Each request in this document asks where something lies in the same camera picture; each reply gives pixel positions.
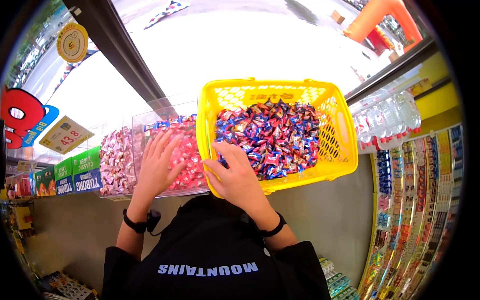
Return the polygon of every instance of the hand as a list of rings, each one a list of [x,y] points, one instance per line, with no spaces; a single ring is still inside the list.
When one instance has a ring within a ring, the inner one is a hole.
[[[148,140],[138,176],[138,184],[133,192],[134,196],[140,194],[143,199],[153,200],[155,196],[166,190],[182,171],[185,166],[183,162],[176,165],[170,173],[168,172],[170,156],[183,137],[183,134],[177,135],[165,147],[172,133],[172,130],[167,133],[160,132],[155,139]]]
[[[206,171],[210,184],[218,194],[243,209],[253,219],[254,215],[266,210],[273,211],[250,166],[247,154],[240,147],[225,142],[212,143],[212,147],[220,152],[230,167],[226,169],[217,161],[204,160],[204,164],[220,178],[219,180],[212,172]]]

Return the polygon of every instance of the green beer box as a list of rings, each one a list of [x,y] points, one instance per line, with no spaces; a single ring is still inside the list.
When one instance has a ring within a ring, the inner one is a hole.
[[[55,196],[57,194],[54,167],[50,166],[34,174],[37,196]]]
[[[55,183],[57,196],[63,196],[75,192],[73,188],[72,158],[69,157],[55,165]]]
[[[102,188],[99,152],[100,146],[72,157],[75,193],[98,191]]]

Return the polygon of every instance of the person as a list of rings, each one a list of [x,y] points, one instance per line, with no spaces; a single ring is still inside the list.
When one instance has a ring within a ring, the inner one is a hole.
[[[211,185],[224,199],[189,200],[141,260],[145,229],[133,228],[146,224],[152,200],[184,167],[168,172],[182,138],[171,135],[159,133],[147,142],[117,245],[106,249],[102,299],[330,299],[312,243],[297,242],[270,206],[247,155],[224,142],[212,147],[228,169],[204,160],[214,172],[206,171]]]

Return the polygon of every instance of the red cartoon sign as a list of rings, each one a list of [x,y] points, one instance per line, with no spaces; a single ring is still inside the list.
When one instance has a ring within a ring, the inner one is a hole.
[[[8,149],[32,146],[38,135],[59,115],[56,107],[43,105],[30,93],[5,87],[1,93],[0,112],[5,121]]]

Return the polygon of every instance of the black wristband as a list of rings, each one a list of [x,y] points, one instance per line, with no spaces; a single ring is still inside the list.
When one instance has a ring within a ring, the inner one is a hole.
[[[123,221],[125,221],[128,227],[135,230],[136,233],[145,233],[147,230],[147,222],[133,223],[132,220],[128,219],[127,209],[123,210]]]
[[[277,227],[275,227],[275,229],[273,229],[272,231],[258,229],[257,225],[255,224],[255,229],[257,229],[258,233],[260,233],[262,237],[269,238],[276,235],[277,233],[280,232],[280,230],[282,230],[283,226],[286,224],[283,216],[279,212],[276,212],[276,213],[280,217],[280,222],[278,223]]]

